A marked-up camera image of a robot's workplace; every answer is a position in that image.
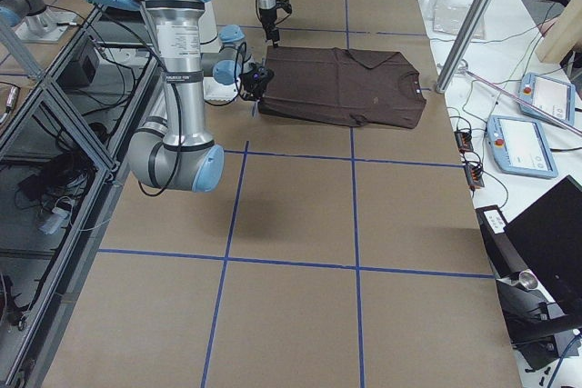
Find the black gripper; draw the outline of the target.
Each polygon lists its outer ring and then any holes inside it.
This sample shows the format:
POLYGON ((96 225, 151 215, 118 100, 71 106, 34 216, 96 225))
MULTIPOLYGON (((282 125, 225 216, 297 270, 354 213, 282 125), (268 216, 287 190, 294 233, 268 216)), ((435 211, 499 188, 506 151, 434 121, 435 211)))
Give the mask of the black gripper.
POLYGON ((271 69, 261 64, 251 64, 250 70, 240 75, 244 88, 242 99, 260 100, 274 76, 275 73, 271 69))
POLYGON ((266 34, 266 40, 272 41, 273 47, 277 48, 280 43, 280 33, 276 26, 277 12, 275 8, 259 9, 259 19, 266 34))

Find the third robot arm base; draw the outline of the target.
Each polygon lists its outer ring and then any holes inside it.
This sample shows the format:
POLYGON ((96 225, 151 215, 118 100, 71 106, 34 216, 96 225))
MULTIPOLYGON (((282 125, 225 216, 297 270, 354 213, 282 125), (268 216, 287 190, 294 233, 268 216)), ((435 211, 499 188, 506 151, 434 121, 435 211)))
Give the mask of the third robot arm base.
POLYGON ((44 0, 1 0, 1 19, 27 43, 57 43, 76 13, 54 11, 44 0))

